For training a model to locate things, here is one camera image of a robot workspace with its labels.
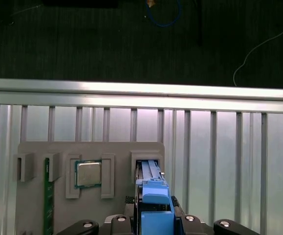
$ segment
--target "processor chip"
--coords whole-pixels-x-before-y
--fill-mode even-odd
[[[75,162],[75,188],[88,188],[101,184],[101,162]]]

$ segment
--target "green circuit board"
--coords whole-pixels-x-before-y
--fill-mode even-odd
[[[44,161],[44,233],[53,235],[53,210],[54,210],[54,182],[49,182],[50,160]]]

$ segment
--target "aluminum rail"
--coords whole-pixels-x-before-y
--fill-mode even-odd
[[[206,87],[184,85],[70,82],[46,80],[0,79],[0,91],[69,93],[69,94],[130,94],[173,97],[227,98],[283,101],[283,90]]]
[[[283,90],[0,79],[0,105],[283,113]]]

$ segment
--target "floor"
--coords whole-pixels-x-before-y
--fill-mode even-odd
[[[194,0],[161,28],[143,0],[115,9],[57,8],[16,0],[14,24],[0,25],[0,78],[233,86],[233,73],[257,44],[283,31],[283,0],[203,0],[203,45],[197,45]],[[155,0],[167,23],[175,0]],[[283,36],[255,50],[236,74],[241,87],[283,88]]]

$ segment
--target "screw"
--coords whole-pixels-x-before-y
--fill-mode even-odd
[[[86,224],[84,224],[84,228],[90,228],[92,226],[92,223],[86,223]]]
[[[194,221],[195,218],[193,216],[186,216],[186,219],[189,220],[189,221]]]
[[[224,227],[229,227],[230,223],[226,222],[226,221],[221,221],[220,225],[224,226]]]
[[[123,221],[126,220],[126,218],[124,218],[124,217],[119,217],[119,218],[117,218],[117,220],[120,221],[120,222],[123,222]]]

